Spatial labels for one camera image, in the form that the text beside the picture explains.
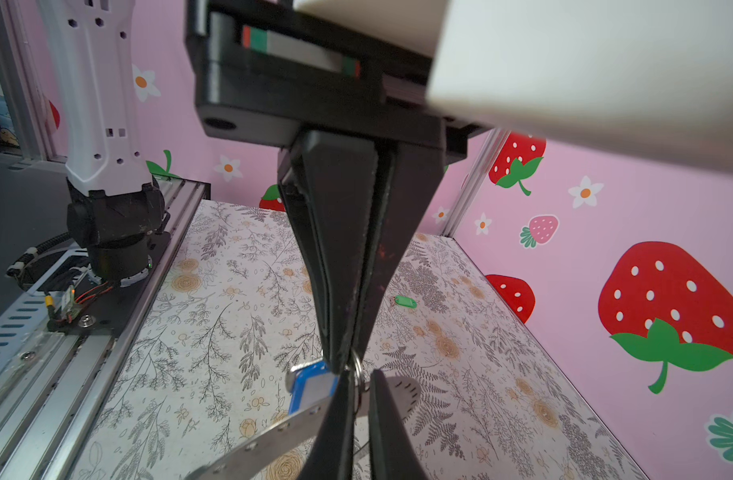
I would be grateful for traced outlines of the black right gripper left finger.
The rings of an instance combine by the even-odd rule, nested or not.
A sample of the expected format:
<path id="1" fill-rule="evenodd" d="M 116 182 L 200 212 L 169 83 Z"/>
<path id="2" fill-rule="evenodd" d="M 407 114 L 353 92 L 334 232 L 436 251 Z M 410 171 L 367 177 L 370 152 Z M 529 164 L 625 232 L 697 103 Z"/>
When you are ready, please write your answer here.
<path id="1" fill-rule="evenodd" d="M 356 379 L 344 371 L 334 397 L 326 410 L 322 427 L 298 479 L 349 480 L 354 456 L 354 420 L 356 420 Z"/>

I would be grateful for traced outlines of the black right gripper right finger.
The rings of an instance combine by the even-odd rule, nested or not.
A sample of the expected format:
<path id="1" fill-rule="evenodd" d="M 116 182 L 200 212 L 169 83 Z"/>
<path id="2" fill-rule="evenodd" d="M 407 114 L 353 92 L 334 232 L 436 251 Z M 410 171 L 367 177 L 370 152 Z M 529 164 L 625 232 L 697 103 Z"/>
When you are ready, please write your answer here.
<path id="1" fill-rule="evenodd" d="M 371 374 L 369 433 L 373 479 L 428 479 L 404 428 L 390 382 L 380 370 Z"/>

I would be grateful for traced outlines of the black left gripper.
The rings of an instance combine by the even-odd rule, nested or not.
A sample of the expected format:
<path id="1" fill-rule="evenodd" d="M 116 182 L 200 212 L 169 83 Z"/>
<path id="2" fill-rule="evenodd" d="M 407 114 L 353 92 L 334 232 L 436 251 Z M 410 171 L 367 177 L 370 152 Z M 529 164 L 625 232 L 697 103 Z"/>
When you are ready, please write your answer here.
<path id="1" fill-rule="evenodd" d="M 336 73 L 254 50 L 242 42 L 247 27 L 342 53 L 358 68 Z M 450 163 L 465 159 L 488 129 L 388 96 L 385 78 L 427 86 L 431 58 L 286 5 L 186 2 L 184 43 L 206 135 L 290 147 L 278 187 L 310 275 L 324 362 L 342 372 L 368 349 L 444 178 L 445 152 Z M 378 154 L 357 137 L 400 143 Z"/>

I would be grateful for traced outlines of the blue plastic key tag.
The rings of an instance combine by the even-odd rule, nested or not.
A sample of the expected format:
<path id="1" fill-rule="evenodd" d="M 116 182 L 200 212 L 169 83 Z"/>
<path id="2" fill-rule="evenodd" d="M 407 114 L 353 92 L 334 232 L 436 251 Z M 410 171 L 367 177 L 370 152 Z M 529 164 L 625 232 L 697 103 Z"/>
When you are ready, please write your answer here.
<path id="1" fill-rule="evenodd" d="M 316 360 L 290 368 L 284 383 L 290 393 L 288 414 L 292 415 L 332 396 L 338 376 L 330 372 L 324 360 Z"/>

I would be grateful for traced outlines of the silver split keyring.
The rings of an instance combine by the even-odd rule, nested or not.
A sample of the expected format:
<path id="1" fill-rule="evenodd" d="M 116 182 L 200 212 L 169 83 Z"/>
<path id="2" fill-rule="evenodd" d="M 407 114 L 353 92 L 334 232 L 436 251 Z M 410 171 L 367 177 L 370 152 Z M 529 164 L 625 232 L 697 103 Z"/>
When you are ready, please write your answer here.
<path id="1" fill-rule="evenodd" d="M 348 368 L 350 368 L 352 383 L 354 383 L 354 416 L 358 417 L 369 397 L 370 385 L 366 376 L 366 370 L 364 370 L 364 364 L 362 364 L 362 357 L 360 357 L 360 354 L 354 348 L 350 350 Z"/>

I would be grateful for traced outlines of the green plastic key tag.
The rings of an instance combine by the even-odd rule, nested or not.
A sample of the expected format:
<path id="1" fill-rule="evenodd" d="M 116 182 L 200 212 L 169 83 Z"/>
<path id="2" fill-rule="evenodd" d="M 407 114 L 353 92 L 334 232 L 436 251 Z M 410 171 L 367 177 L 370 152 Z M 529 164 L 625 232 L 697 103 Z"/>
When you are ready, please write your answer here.
<path id="1" fill-rule="evenodd" d="M 402 296 L 402 295 L 396 295 L 394 297 L 395 304 L 404 308 L 409 309 L 417 309 L 418 308 L 418 302 L 414 300 L 413 298 Z"/>

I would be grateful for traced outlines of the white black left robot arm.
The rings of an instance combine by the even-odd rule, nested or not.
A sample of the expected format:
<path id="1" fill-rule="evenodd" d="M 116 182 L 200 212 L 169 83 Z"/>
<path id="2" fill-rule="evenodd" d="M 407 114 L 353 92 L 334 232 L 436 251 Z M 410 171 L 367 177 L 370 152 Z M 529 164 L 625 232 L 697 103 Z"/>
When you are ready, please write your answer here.
<path id="1" fill-rule="evenodd" d="M 166 224 L 138 151 L 130 1 L 44 1 L 68 126 L 68 232 L 106 280 L 148 264 Z M 278 148 L 278 193 L 310 274 L 334 373 L 366 352 L 382 300 L 446 167 L 483 130 L 390 94 L 432 61 L 282 1 L 191 1 L 184 44 L 206 135 Z"/>

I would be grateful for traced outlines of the left aluminium corner post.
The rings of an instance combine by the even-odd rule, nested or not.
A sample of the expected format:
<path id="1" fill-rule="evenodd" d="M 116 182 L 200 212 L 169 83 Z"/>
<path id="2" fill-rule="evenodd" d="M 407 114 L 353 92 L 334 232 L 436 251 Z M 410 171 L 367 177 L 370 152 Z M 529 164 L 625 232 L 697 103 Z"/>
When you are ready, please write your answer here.
<path id="1" fill-rule="evenodd" d="M 474 202 L 485 178 L 488 176 L 488 172 L 494 165 L 510 134 L 510 130 L 500 127 L 488 133 L 483 147 L 463 183 L 462 190 L 451 210 L 447 224 L 442 230 L 441 235 L 443 237 L 453 238 L 457 233 L 466 212 Z"/>

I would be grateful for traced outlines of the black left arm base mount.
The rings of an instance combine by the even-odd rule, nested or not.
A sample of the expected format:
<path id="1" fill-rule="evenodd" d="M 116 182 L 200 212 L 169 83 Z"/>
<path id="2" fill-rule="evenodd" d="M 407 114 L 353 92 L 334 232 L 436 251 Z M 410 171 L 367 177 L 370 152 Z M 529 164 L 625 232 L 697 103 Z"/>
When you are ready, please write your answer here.
<path id="1" fill-rule="evenodd" d="M 170 244 L 170 233 L 154 234 L 146 242 L 148 265 L 134 277 L 102 281 L 92 270 L 72 280 L 52 296 L 53 314 L 46 324 L 49 332 L 66 335 L 108 334 L 118 337 L 132 320 L 134 308 L 142 304 L 142 292 L 162 264 Z"/>

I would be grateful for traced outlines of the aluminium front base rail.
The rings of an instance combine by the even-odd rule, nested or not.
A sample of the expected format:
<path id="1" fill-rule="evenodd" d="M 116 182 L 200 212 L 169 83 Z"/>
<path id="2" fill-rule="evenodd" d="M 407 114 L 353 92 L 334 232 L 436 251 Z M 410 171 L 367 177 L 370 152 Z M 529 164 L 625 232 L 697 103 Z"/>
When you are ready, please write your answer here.
<path id="1" fill-rule="evenodd" d="M 170 244 L 120 336 L 28 336 L 0 376 L 0 479 L 66 479 L 178 252 L 208 185 L 160 180 Z"/>

